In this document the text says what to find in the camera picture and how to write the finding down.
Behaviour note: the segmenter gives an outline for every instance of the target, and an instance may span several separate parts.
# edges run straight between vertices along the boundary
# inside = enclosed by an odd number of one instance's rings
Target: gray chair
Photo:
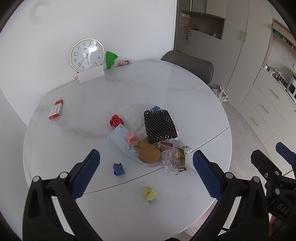
[[[178,65],[199,77],[206,84],[210,83],[213,77],[214,66],[211,62],[195,58],[187,54],[172,50],[167,52],[161,60]]]

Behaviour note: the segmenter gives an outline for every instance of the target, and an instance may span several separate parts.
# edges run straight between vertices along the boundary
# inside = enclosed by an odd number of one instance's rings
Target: gold handle
[[[264,105],[261,105],[263,107],[263,109],[267,112],[267,114],[269,114],[269,112],[267,111],[267,109],[264,107]]]
[[[256,122],[253,118],[251,118],[251,119],[255,122],[256,126],[259,126],[259,125],[257,124],[257,122]]]
[[[247,35],[248,35],[248,33],[245,32],[245,34],[244,34],[244,42],[246,41]]]
[[[271,92],[279,99],[278,95],[273,90],[271,90]]]
[[[239,40],[242,40],[242,36],[243,36],[243,34],[244,34],[244,31],[241,30],[241,34],[240,34],[240,36],[239,36]]]

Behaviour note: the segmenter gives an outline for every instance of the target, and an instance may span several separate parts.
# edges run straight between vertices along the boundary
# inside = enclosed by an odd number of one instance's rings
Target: red and white box
[[[50,112],[49,112],[49,119],[52,120],[56,117],[59,117],[62,112],[62,107],[63,107],[63,100],[58,100],[53,107],[51,107]]]

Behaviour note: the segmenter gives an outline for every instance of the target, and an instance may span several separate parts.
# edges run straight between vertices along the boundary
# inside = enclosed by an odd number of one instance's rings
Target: microwave
[[[286,91],[288,92],[289,96],[293,99],[296,103],[296,76],[293,75],[289,84],[287,85]]]

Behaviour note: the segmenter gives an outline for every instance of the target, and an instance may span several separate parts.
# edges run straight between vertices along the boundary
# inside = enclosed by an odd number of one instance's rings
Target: crumpled green paper
[[[110,51],[106,52],[106,67],[107,69],[111,69],[112,65],[114,64],[115,60],[118,56]]]
[[[180,148],[183,152],[185,156],[188,156],[188,154],[192,151],[191,148],[187,145],[184,145]]]
[[[147,198],[147,202],[151,204],[153,202],[153,199],[157,199],[157,194],[154,191],[153,188],[145,187],[145,191],[142,193],[142,195],[145,195]]]

